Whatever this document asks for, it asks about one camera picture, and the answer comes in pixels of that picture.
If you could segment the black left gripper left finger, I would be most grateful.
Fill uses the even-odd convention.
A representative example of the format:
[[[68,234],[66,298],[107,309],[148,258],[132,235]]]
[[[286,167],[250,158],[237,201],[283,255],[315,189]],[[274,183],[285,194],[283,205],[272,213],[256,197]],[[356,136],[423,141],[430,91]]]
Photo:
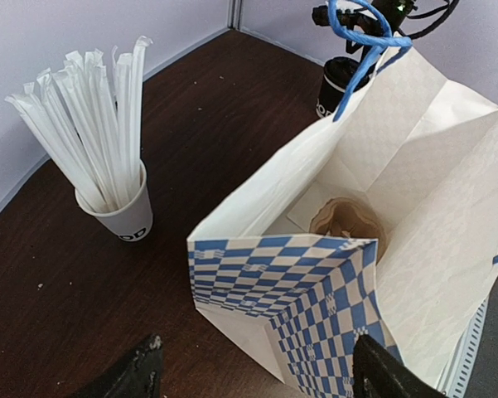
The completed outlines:
[[[163,341],[155,333],[69,397],[159,397],[162,371]]]

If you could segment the black paper coffee cup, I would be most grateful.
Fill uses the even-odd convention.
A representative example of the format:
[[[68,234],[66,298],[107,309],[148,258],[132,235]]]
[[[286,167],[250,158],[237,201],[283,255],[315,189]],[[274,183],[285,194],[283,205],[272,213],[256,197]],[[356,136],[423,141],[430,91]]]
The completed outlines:
[[[316,105],[319,118],[344,113],[347,101],[344,106],[341,106],[341,102],[346,97],[346,89],[359,66],[358,61],[345,56],[332,58],[325,63]]]

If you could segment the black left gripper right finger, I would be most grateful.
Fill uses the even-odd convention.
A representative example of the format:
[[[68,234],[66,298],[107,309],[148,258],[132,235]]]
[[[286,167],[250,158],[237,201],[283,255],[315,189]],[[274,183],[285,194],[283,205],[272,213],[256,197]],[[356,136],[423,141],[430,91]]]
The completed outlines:
[[[370,335],[353,352],[353,394],[358,397],[437,398],[445,395],[422,382]]]

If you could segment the blue checkered paper bag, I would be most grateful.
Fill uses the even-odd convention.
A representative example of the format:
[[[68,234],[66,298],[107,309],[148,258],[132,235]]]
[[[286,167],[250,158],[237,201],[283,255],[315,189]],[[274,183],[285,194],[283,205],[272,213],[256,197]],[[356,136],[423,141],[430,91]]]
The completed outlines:
[[[498,277],[498,105],[444,76],[380,7],[324,12],[368,51],[335,110],[190,233],[194,305],[307,396],[439,397]]]

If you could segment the brown cardboard cup carrier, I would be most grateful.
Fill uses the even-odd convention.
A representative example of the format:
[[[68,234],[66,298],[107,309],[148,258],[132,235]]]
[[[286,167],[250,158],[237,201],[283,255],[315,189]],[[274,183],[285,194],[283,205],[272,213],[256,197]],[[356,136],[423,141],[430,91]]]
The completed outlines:
[[[388,246],[378,216],[367,206],[344,197],[328,201],[312,218],[309,232],[354,239],[377,239],[377,260],[383,257]]]

